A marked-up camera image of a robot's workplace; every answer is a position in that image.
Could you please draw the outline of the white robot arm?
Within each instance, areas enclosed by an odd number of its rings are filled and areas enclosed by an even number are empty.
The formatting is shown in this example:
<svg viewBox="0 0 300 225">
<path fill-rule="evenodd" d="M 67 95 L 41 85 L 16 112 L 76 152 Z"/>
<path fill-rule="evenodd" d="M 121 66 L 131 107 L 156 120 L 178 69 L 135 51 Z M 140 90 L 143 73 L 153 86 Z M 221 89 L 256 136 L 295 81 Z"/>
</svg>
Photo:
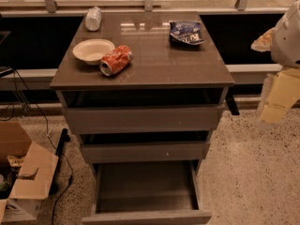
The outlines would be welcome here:
<svg viewBox="0 0 300 225">
<path fill-rule="evenodd" d="M 257 38 L 251 49 L 270 52 L 272 60 L 282 66 L 276 75 L 268 73 L 264 79 L 256 111 L 256 126 L 270 128 L 300 99 L 300 0 L 273 28 Z"/>
</svg>

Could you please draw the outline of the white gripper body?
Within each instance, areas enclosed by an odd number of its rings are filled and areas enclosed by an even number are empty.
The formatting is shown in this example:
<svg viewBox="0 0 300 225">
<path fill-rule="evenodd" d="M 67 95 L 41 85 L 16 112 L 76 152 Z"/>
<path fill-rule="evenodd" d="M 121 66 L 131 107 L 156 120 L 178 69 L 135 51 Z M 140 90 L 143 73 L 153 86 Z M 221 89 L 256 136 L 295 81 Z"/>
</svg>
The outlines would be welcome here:
<svg viewBox="0 0 300 225">
<path fill-rule="evenodd" d="M 280 71 L 270 93 L 270 104 L 276 109 L 288 111 L 300 99 L 300 70 L 288 68 Z"/>
</svg>

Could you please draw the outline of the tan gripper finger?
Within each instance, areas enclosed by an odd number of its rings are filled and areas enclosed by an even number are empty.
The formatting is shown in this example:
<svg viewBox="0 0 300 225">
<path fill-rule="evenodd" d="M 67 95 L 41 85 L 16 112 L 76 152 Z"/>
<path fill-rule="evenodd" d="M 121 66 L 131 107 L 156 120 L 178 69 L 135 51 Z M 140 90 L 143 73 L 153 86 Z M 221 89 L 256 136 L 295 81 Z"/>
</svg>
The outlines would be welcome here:
<svg viewBox="0 0 300 225">
<path fill-rule="evenodd" d="M 263 82 L 261 101 L 256 111 L 255 125 L 260 129 L 268 129 L 276 125 L 287 113 L 281 109 L 276 109 L 270 104 L 270 93 L 276 75 L 268 74 Z"/>
</svg>

